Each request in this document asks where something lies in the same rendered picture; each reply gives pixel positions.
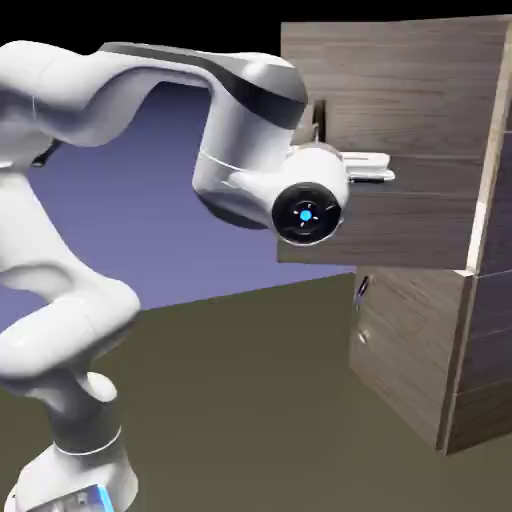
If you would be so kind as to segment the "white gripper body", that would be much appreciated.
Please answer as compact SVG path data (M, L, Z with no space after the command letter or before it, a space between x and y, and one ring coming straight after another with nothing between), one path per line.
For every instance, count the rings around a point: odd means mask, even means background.
M391 157L386 153L343 152L342 157L352 183L386 183L396 179L389 168Z

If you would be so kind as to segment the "large wooden cabinet door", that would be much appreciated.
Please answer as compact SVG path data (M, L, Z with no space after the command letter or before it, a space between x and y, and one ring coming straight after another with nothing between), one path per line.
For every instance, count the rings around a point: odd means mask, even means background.
M462 269L512 15L397 22L301 22L282 55L326 104L326 139L390 156L395 179L355 185L345 220L283 262Z

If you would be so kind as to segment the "wooden cabinet front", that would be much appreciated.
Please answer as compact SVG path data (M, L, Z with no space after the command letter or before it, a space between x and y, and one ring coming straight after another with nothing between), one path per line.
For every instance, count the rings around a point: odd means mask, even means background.
M372 282L355 321L369 313L381 319L397 317L400 322L460 319L464 294L472 283L467 270L360 267L356 271L356 291L365 275Z
M367 345L357 338L367 329ZM361 315L350 340L350 366L359 378L432 449L458 451L452 443L453 413L463 345L463 322L400 322Z

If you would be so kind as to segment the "grey-brown wooden cabinet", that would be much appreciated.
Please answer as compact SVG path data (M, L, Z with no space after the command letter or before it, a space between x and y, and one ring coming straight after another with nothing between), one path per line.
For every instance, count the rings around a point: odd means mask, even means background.
M512 15L477 196L460 308L463 345L453 413L458 452L512 434Z

